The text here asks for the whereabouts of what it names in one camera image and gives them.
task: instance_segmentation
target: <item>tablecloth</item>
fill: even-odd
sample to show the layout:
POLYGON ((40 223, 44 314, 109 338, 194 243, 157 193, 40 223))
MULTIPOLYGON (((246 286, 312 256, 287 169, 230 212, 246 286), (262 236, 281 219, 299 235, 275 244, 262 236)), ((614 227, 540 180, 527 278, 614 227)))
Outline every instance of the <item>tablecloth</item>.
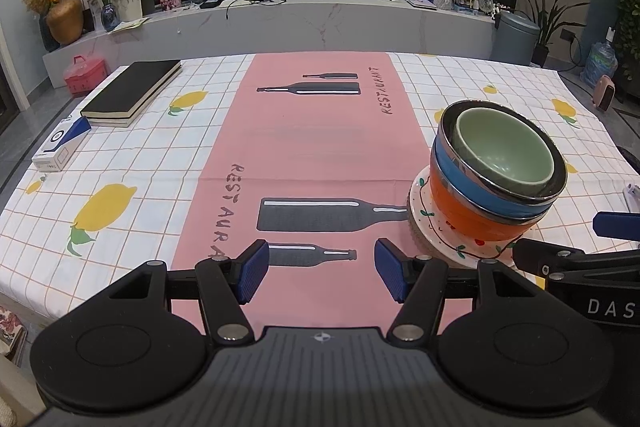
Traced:
MULTIPOLYGON (((271 266, 245 307, 256 327, 388 326, 398 308, 373 242, 386 235, 417 253, 406 195, 442 110, 465 98, 511 107, 564 155, 566 189, 526 237, 630 248, 597 237, 591 219, 625 212, 623 187, 638 175, 555 71, 417 54, 234 55, 184 60, 129 128, 94 127, 63 172, 31 166, 0 214, 0 291, 57 318, 149 259, 184 269, 263 237, 293 261, 271 266), (336 92, 313 92, 326 82, 336 92), (283 222, 318 204, 347 214, 283 222), (318 262, 299 266, 305 251, 318 262)), ((188 303, 177 312, 198 321, 188 303)))

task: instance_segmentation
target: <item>plant pot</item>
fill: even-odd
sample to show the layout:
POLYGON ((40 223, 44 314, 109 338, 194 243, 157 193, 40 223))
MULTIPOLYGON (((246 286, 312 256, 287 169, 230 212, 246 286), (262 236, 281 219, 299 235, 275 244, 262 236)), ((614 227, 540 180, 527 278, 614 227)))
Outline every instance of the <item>plant pot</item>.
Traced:
POLYGON ((62 0, 54 4, 47 14, 51 35, 62 45, 80 38, 83 23, 81 0, 62 0))
POLYGON ((44 49, 46 51, 54 52, 56 49, 60 47, 60 43, 53 38, 51 35, 51 30, 49 30, 49 25, 47 25, 47 14, 41 13, 38 18, 38 24, 40 25, 40 36, 42 37, 42 44, 44 45, 44 49))
POLYGON ((113 3, 105 4, 102 7, 100 20, 102 21, 102 27, 108 32, 113 31, 120 24, 120 17, 118 17, 118 11, 113 3))
POLYGON ((546 57, 549 54, 549 48, 546 46, 540 46, 539 44, 533 49, 533 56, 531 62, 539 65, 541 68, 545 67, 546 57))

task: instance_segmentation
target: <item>gold vase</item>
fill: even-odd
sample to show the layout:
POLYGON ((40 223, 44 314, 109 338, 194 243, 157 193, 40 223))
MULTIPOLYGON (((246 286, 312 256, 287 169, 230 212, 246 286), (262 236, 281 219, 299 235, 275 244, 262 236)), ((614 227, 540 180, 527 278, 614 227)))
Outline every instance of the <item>gold vase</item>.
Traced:
POLYGON ((77 41, 82 35, 82 1, 61 0, 47 14, 47 26, 60 44, 77 41))

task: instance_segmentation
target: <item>trash can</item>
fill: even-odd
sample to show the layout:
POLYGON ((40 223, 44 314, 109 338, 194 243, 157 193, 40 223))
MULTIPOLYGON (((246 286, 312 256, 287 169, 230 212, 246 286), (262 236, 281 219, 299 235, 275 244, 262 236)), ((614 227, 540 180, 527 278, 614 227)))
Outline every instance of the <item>trash can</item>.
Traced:
POLYGON ((490 60, 529 66, 540 28, 519 15, 503 11, 496 24, 498 31, 490 60))

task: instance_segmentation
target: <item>screw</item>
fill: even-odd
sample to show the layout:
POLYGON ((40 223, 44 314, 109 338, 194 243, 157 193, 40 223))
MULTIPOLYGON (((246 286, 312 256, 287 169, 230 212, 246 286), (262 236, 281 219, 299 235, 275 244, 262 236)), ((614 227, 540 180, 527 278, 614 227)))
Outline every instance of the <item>screw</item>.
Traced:
POLYGON ((226 341, 241 341, 248 334, 248 328, 242 324, 225 324, 218 328, 218 336, 226 341))
POLYGON ((424 330, 414 324, 402 324, 396 326, 393 333, 396 339, 411 342, 420 339, 424 335, 424 330))

